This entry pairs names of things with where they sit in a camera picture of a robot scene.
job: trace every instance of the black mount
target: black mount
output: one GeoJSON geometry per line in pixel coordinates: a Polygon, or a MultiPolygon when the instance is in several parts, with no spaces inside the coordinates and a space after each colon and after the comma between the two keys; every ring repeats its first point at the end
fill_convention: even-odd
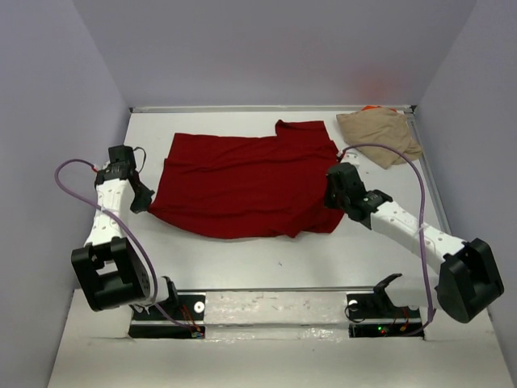
{"type": "Polygon", "coordinates": [[[370,214],[393,198],[381,190],[366,191],[357,168],[350,163],[332,166],[326,173],[325,206],[344,210],[352,221],[372,228],[370,214]]]}
{"type": "Polygon", "coordinates": [[[137,162],[133,148],[126,145],[117,145],[108,148],[110,163],[103,170],[97,172],[95,186],[111,179],[127,179],[135,192],[131,203],[131,211],[140,213],[146,211],[152,202],[153,190],[148,189],[141,181],[137,171],[137,162]]]}
{"type": "Polygon", "coordinates": [[[456,321],[470,322],[504,293],[490,246],[480,240],[465,242],[454,255],[445,255],[436,287],[438,302],[456,321]]]}
{"type": "Polygon", "coordinates": [[[150,295],[147,271],[127,238],[73,250],[72,266],[93,311],[113,309],[150,295]],[[97,272],[112,260],[118,271],[97,272]]]}

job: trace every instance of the gray wall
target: gray wall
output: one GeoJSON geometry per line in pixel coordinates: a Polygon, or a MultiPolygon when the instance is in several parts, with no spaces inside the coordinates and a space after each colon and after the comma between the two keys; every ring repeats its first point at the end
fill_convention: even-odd
{"type": "Polygon", "coordinates": [[[452,231],[492,245],[506,294],[491,311],[517,382],[517,2],[480,1],[417,110],[452,231]]]}
{"type": "Polygon", "coordinates": [[[417,103],[475,0],[74,0],[130,106],[417,103]]]}
{"type": "MultiPolygon", "coordinates": [[[[58,191],[59,162],[98,163],[126,103],[70,0],[0,6],[0,386],[44,387],[68,310],[70,251],[93,213],[58,191]]],[[[88,168],[64,174],[95,197],[88,168]]]]}

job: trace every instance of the orange fabric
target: orange fabric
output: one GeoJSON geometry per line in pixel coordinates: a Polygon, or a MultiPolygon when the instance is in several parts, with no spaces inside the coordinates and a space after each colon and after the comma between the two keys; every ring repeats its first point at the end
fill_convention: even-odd
{"type": "MultiPolygon", "coordinates": [[[[367,111],[368,109],[375,109],[375,108],[382,108],[382,106],[380,106],[380,105],[367,105],[366,107],[361,109],[361,111],[367,111]]],[[[395,108],[390,108],[389,110],[390,111],[394,111],[395,113],[397,113],[397,109],[395,109],[395,108]]]]}

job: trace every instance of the white table surface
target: white table surface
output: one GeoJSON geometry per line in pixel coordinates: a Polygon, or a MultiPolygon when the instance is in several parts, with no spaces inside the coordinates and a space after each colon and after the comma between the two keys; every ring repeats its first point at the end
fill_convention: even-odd
{"type": "MultiPolygon", "coordinates": [[[[141,179],[156,188],[176,132],[267,136],[278,119],[324,120],[342,147],[336,113],[135,114],[125,144],[147,150],[141,179]]],[[[418,184],[408,166],[384,171],[364,157],[360,161],[367,188],[386,191],[418,212],[418,184]]],[[[431,200],[426,211],[426,221],[438,226],[431,200]]],[[[179,289],[374,285],[394,272],[421,276],[418,258],[346,218],[332,234],[295,239],[218,241],[150,214],[131,216],[130,227],[158,274],[169,276],[179,289]]],[[[216,293],[208,293],[208,304],[211,295],[216,293]]],[[[463,325],[439,311],[425,341],[347,335],[333,340],[129,339],[129,321],[129,308],[94,313],[76,291],[49,387],[512,387],[486,312],[463,325]]]]}

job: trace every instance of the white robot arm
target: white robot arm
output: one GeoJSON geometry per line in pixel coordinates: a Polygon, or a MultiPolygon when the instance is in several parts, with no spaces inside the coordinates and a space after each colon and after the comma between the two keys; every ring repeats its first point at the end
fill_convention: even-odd
{"type": "MultiPolygon", "coordinates": [[[[329,169],[325,201],[327,207],[343,209],[351,220],[420,256],[417,219],[385,193],[367,192],[356,167],[350,163],[329,169]]],[[[466,242],[431,226],[422,227],[427,264],[439,276],[432,290],[439,303],[437,307],[458,322],[470,322],[504,292],[490,246],[479,238],[466,242]]],[[[389,276],[379,289],[390,297],[388,285],[400,277],[401,274],[389,276]]],[[[406,305],[422,306],[423,300],[422,295],[417,295],[406,305]]]]}

